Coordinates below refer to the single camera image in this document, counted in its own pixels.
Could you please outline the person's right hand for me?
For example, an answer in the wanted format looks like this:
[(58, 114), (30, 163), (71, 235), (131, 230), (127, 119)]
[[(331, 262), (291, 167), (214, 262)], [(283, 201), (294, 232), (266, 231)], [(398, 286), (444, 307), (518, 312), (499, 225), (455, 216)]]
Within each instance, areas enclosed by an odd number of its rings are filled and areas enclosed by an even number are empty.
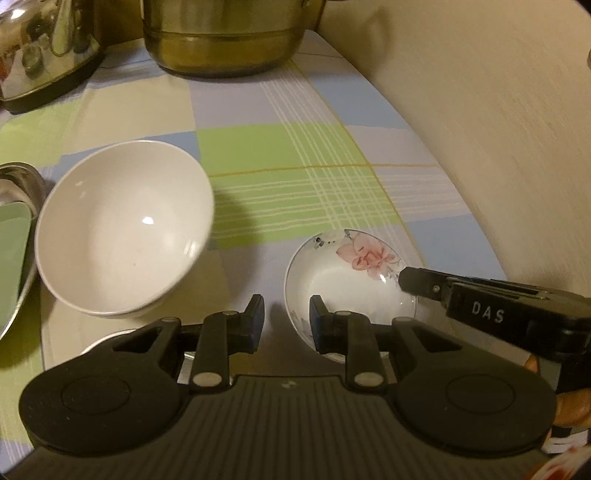
[(554, 426), (589, 428), (591, 423), (591, 391), (589, 388), (558, 394)]

